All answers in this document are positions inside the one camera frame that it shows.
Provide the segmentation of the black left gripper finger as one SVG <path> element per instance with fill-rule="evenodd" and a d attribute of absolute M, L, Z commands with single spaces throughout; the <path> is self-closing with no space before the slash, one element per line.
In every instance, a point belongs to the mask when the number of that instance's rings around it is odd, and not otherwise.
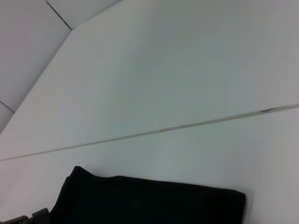
<path fill-rule="evenodd" d="M 50 224 L 50 215 L 47 208 L 32 214 L 32 217 L 21 216 L 8 221 L 9 224 Z"/>

